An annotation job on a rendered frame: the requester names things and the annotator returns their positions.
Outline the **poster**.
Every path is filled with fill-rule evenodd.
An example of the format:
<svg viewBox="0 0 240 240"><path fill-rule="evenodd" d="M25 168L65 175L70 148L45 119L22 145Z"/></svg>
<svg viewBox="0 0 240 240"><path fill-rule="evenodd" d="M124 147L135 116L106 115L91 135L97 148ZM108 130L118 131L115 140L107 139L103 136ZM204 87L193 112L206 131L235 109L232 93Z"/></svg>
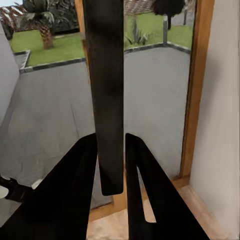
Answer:
<svg viewBox="0 0 240 240"><path fill-rule="evenodd" d="M103 196L124 192L124 0L82 0Z"/></svg>

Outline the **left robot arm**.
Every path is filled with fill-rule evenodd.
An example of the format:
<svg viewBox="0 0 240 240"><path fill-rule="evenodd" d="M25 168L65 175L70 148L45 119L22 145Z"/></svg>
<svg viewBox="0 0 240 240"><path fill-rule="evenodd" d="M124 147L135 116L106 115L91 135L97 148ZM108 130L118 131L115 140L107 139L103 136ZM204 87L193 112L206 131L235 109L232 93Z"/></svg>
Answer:
<svg viewBox="0 0 240 240"><path fill-rule="evenodd" d="M42 181L39 179L31 187L28 187L20 185L13 178L0 173L0 200L3 198L13 201L19 200L18 202L22 204Z"/></svg>

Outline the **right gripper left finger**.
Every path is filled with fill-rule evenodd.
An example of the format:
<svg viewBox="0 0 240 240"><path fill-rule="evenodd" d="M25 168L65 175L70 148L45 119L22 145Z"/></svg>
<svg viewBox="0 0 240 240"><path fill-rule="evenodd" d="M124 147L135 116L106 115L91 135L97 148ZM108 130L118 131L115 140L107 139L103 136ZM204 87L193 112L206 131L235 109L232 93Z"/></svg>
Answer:
<svg viewBox="0 0 240 240"><path fill-rule="evenodd" d="M79 139L0 228L0 240L86 240L97 135Z"/></svg>

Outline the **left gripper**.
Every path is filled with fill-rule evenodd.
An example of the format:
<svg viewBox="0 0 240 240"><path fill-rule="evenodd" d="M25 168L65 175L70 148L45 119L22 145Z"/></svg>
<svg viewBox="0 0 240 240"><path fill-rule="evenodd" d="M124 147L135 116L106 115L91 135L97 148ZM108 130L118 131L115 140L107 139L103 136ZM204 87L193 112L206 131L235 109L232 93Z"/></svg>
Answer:
<svg viewBox="0 0 240 240"><path fill-rule="evenodd" d="M32 192L33 192L33 189L31 187L24 186L23 196L18 202L20 202L22 204Z"/></svg>

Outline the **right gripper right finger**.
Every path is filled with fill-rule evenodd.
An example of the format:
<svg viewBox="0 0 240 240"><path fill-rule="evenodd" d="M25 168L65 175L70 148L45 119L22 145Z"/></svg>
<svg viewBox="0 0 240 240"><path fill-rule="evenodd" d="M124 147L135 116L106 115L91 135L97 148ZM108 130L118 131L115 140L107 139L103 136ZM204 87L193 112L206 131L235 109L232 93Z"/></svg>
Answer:
<svg viewBox="0 0 240 240"><path fill-rule="evenodd" d="M125 135L129 240L210 240L145 142ZM139 168L156 223L145 220Z"/></svg>

